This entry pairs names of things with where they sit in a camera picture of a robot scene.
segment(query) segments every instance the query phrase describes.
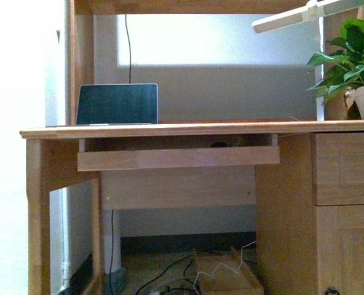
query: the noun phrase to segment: drawer handle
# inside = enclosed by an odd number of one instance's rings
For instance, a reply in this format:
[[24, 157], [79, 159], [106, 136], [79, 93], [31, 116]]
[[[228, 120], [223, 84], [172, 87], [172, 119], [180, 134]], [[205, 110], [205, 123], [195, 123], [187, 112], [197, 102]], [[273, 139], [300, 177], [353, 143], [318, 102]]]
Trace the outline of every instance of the drawer handle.
[[341, 295], [341, 293], [339, 293], [339, 291], [335, 288], [328, 288], [328, 290], [325, 291], [324, 293], [324, 295], [329, 295], [329, 294]]

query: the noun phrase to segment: desk leg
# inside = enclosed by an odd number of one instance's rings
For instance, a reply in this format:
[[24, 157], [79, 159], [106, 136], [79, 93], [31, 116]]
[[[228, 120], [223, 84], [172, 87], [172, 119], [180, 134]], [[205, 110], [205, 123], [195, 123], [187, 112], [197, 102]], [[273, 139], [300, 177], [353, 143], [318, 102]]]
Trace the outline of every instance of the desk leg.
[[26, 141], [29, 295], [50, 294], [50, 214], [44, 145], [41, 140]]
[[101, 215], [101, 181], [92, 180], [92, 248], [93, 248], [93, 276], [98, 278], [97, 294], [104, 294], [103, 269], [103, 218]]

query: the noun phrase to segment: laptop lid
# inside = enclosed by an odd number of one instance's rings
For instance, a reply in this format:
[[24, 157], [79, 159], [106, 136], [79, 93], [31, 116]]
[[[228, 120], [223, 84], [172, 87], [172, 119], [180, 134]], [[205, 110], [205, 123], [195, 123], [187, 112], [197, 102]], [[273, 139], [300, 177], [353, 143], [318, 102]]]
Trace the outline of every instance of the laptop lid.
[[82, 85], [77, 125], [157, 124], [157, 84]]

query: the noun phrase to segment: potted plant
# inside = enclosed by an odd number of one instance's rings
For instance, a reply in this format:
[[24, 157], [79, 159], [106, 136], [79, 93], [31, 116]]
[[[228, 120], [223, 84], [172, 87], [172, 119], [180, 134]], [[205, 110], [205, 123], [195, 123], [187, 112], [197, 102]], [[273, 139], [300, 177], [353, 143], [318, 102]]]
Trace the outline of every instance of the potted plant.
[[316, 52], [308, 65], [332, 65], [322, 81], [308, 90], [315, 90], [315, 97], [324, 96], [323, 104], [344, 95], [357, 104], [364, 119], [364, 21], [350, 18], [341, 26], [341, 36], [328, 41], [342, 49], [331, 54]]

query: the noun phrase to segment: white cable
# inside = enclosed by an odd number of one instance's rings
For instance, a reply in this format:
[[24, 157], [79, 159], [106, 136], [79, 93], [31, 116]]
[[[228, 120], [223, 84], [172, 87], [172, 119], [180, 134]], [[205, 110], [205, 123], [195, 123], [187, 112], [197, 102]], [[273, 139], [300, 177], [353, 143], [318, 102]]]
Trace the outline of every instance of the white cable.
[[243, 249], [244, 249], [244, 248], [246, 248], [246, 247], [249, 247], [250, 245], [252, 245], [252, 244], [254, 244], [254, 243], [256, 243], [256, 242], [257, 242], [257, 241], [251, 242], [251, 243], [249, 243], [249, 244], [247, 244], [247, 245], [245, 245], [245, 246], [243, 246], [243, 247], [241, 248], [241, 262], [240, 262], [240, 264], [239, 264], [238, 268], [233, 269], [232, 267], [229, 267], [228, 265], [223, 264], [223, 263], [221, 263], [221, 262], [220, 262], [220, 263], [218, 264], [218, 266], [216, 266], [216, 267], [215, 267], [215, 269], [213, 270], [213, 272], [212, 272], [211, 274], [208, 274], [208, 273], [206, 273], [206, 272], [197, 272], [196, 279], [194, 280], [194, 283], [193, 283], [193, 289], [194, 289], [194, 291], [197, 293], [197, 295], [200, 295], [199, 291], [196, 289], [196, 283], [197, 283], [197, 280], [199, 279], [199, 275], [200, 275], [200, 274], [206, 275], [206, 276], [210, 277], [212, 280], [214, 280], [214, 279], [215, 279], [215, 272], [218, 270], [218, 268], [219, 268], [220, 266], [223, 266], [223, 267], [225, 267], [225, 268], [227, 268], [227, 269], [230, 269], [230, 270], [232, 270], [233, 272], [238, 272], [238, 270], [239, 270], [239, 269], [242, 267], [242, 265], [243, 265]]

